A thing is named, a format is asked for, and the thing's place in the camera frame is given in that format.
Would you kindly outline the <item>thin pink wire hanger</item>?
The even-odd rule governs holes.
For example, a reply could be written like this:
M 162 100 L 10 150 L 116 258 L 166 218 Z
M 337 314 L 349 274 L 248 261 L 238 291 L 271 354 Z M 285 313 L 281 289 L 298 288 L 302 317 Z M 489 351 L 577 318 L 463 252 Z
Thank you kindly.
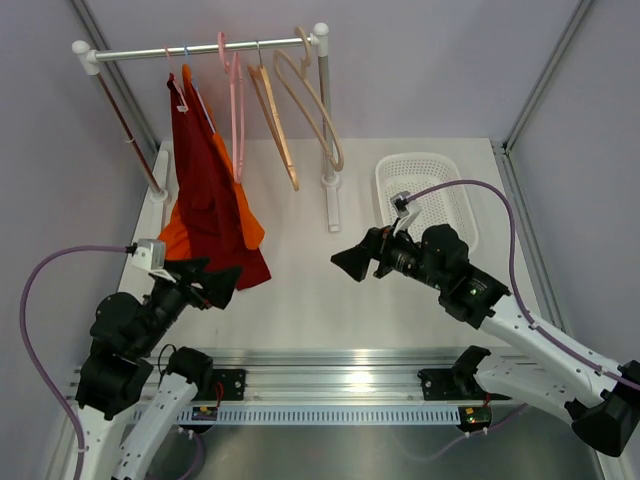
M 174 64 L 173 64 L 173 60 L 171 59 L 171 54 L 169 52 L 169 49 L 166 46 L 163 47 L 163 50 L 164 50 L 164 53 L 165 53 L 165 56 L 166 56 L 166 59 L 167 59 L 168 65 L 169 65 L 169 73 L 170 73 L 169 80 L 171 81 L 171 83 L 172 83 L 172 85 L 173 85 L 173 87 L 174 87 L 174 89 L 176 91 L 176 94 L 178 96 L 178 105 L 176 107 L 176 110 L 178 112 L 180 112 L 180 113 L 186 114 L 189 111 L 189 107 L 188 107 L 187 101 L 186 101 L 185 96 L 184 96 L 184 91 L 183 91 L 181 85 L 179 84 L 178 79 L 177 79 L 177 75 L 176 75 L 176 73 L 174 71 Z

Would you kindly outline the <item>light blue wire hanger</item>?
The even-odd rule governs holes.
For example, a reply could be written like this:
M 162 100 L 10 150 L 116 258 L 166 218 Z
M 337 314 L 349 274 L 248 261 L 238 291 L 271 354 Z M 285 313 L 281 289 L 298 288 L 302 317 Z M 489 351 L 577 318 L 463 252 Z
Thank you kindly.
M 197 79 L 196 79 L 195 74 L 193 72 L 193 69 L 191 67 L 190 58 L 189 58 L 189 50 L 188 50 L 188 47 L 187 47 L 186 44 L 183 44 L 183 51 L 184 51 L 186 64 L 188 65 L 189 70 L 191 72 L 191 85 L 192 85 L 192 87 L 193 87 L 193 89 L 194 89 L 194 91 L 196 93 L 196 97 L 197 97 L 197 99 L 198 99 L 198 101 L 199 101 L 199 103 L 201 105 L 204 117 L 205 117 L 205 119 L 207 121 L 207 124 L 209 126 L 210 133 L 211 133 L 211 135 L 213 135 L 213 134 L 216 133 L 215 125 L 214 125 L 214 122 L 213 122 L 213 120 L 212 120 L 212 118 L 210 116 L 210 113 L 209 113 L 207 105 L 206 105 L 206 103 L 204 101 L 204 98 L 202 97 L 199 85 L 197 83 Z

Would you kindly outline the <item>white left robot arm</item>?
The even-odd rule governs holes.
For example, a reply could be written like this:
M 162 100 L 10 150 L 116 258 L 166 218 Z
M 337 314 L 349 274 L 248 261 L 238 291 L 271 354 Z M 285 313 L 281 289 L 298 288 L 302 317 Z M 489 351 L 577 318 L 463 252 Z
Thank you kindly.
M 158 390 L 131 432 L 125 430 L 154 367 L 148 359 L 188 307 L 225 309 L 242 275 L 239 266 L 209 271 L 208 259 L 167 261 L 152 274 L 142 301 L 126 292 L 101 301 L 90 329 L 92 345 L 80 370 L 75 400 L 83 440 L 81 479 L 141 479 L 177 420 L 194 399 L 224 397 L 213 359 L 189 348 L 169 358 Z

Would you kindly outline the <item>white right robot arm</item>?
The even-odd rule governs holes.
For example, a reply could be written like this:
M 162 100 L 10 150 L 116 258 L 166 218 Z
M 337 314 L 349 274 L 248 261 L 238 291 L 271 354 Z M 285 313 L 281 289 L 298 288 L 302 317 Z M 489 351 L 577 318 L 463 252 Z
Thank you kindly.
M 357 282 L 371 261 L 375 277 L 398 272 L 432 287 L 455 320 L 492 335 L 539 365 L 525 373 L 483 347 L 454 364 L 452 384 L 464 397 L 485 391 L 519 400 L 566 422 L 589 447 L 618 457 L 639 425 L 639 363 L 621 364 L 580 344 L 522 305 L 510 288 L 473 266 L 449 225 L 429 227 L 420 242 L 393 227 L 373 227 L 331 261 Z

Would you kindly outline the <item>brown wooden hanger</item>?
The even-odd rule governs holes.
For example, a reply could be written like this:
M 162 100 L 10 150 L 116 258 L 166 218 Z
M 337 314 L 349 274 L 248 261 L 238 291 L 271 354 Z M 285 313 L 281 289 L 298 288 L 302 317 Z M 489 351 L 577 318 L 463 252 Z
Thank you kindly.
M 292 188 L 294 191 L 298 191 L 299 180 L 289 151 L 288 142 L 281 124 L 272 83 L 268 71 L 263 63 L 261 56 L 261 47 L 257 41 L 255 41 L 255 46 L 258 52 L 258 63 L 255 65 L 249 64 L 247 66 L 249 78 L 262 109 L 267 127 L 271 133 L 272 139 L 276 145 L 276 149 L 291 182 Z

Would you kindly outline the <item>thick pink plastic hanger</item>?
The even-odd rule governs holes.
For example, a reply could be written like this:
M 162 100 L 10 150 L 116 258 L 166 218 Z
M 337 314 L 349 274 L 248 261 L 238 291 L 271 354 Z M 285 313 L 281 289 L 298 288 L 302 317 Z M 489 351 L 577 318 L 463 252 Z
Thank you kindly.
M 236 184 L 242 182 L 245 159 L 245 95 L 242 65 L 237 51 L 227 58 L 226 35 L 217 34 L 218 54 L 229 80 L 230 119 L 232 134 L 232 174 Z

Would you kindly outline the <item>white perforated plastic basket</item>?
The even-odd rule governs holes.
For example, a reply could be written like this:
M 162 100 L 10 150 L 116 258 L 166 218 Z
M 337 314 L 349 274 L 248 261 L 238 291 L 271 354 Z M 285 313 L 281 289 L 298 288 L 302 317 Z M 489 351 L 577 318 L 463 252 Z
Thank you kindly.
M 398 193 L 418 193 L 442 183 L 459 180 L 455 163 L 444 155 L 430 152 L 393 154 L 381 159 L 375 168 L 376 219 L 389 225 L 397 218 L 391 199 Z M 453 186 L 427 194 L 417 200 L 421 213 L 409 227 L 412 239 L 421 239 L 431 226 L 449 224 L 474 251 L 479 234 L 472 208 L 463 186 Z

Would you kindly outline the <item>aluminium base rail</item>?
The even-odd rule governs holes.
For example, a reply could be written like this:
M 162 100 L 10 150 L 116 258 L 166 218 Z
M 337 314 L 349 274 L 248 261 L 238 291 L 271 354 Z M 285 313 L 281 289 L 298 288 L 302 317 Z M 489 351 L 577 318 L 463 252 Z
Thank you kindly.
M 242 370 L 242 378 L 219 382 L 228 405 L 479 405 L 423 395 L 418 373 L 445 370 L 462 347 L 408 349 L 205 349 L 220 373 Z

